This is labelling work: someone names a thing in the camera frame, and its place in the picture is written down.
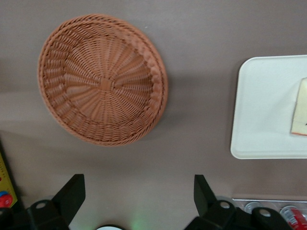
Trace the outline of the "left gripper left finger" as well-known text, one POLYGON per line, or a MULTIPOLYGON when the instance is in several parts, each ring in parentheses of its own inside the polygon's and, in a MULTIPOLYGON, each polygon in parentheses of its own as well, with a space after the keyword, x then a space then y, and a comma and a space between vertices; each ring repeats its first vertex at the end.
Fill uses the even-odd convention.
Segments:
POLYGON ((52 199, 43 199, 18 212, 0 209, 2 230, 68 230, 85 201, 83 174, 75 174, 52 199))

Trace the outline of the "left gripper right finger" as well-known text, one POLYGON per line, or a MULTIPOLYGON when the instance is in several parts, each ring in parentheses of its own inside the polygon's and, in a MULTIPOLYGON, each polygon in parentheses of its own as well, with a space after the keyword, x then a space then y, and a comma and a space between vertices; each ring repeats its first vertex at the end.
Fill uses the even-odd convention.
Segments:
POLYGON ((203 175, 194 176, 194 203, 198 216, 187 230, 290 230, 275 210, 258 207, 247 213, 227 200, 218 200, 203 175))

